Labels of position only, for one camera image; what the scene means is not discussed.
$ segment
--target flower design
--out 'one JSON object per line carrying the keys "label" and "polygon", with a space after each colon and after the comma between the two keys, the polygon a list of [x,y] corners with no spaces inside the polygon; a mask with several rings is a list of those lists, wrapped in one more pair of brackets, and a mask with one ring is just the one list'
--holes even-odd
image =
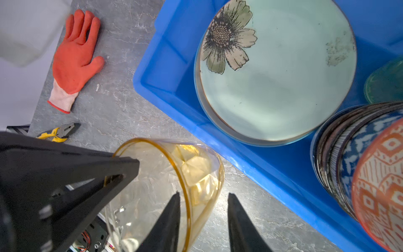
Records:
{"label": "flower design", "polygon": [[207,59],[210,71],[223,74],[225,60],[234,70],[249,60],[242,48],[251,47],[258,39],[255,30],[244,29],[251,18],[249,6],[241,0],[230,0],[214,17],[201,48],[201,60]]}

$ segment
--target gray marble table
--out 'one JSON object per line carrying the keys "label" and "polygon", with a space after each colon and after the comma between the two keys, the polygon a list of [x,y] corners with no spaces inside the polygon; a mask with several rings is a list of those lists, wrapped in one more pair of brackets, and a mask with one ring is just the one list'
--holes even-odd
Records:
{"label": "gray marble table", "polygon": [[[81,127],[65,144],[114,152],[133,137],[200,142],[133,89],[133,74],[155,32],[154,21],[162,5],[163,0],[73,0],[72,12],[90,10],[100,18],[94,56],[103,56],[106,64],[82,89],[69,115],[46,102],[53,83],[50,68],[29,135],[79,122]],[[192,252],[230,251],[226,215],[229,192],[237,195],[273,251],[340,251],[229,162],[224,164],[224,187]]]}

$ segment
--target blue bin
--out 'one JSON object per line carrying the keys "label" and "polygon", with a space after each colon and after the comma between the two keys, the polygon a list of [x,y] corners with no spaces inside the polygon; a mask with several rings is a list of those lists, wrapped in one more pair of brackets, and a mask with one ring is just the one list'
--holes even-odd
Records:
{"label": "blue bin", "polygon": [[[196,96],[193,64],[200,39],[226,0],[166,0],[156,33],[133,77],[136,91],[234,164],[344,251],[385,251],[323,189],[308,137],[281,147],[242,144],[212,124]],[[363,87],[377,68],[403,53],[403,1],[338,0],[357,39],[353,86],[340,107],[366,103]]]}

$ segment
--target orange geometric pattern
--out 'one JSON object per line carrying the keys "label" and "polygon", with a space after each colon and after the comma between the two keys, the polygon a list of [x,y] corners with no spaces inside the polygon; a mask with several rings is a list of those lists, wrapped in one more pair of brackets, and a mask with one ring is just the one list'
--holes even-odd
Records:
{"label": "orange geometric pattern", "polygon": [[365,150],[353,177],[355,214],[388,251],[403,252],[403,119]]}

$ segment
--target glove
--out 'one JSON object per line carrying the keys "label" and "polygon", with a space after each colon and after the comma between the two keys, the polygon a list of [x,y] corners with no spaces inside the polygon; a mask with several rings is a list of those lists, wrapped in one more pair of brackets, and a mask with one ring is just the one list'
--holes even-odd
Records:
{"label": "glove", "polygon": [[66,35],[53,59],[53,89],[48,103],[69,114],[79,91],[104,67],[101,56],[92,61],[100,20],[89,11],[77,10],[66,20]]}

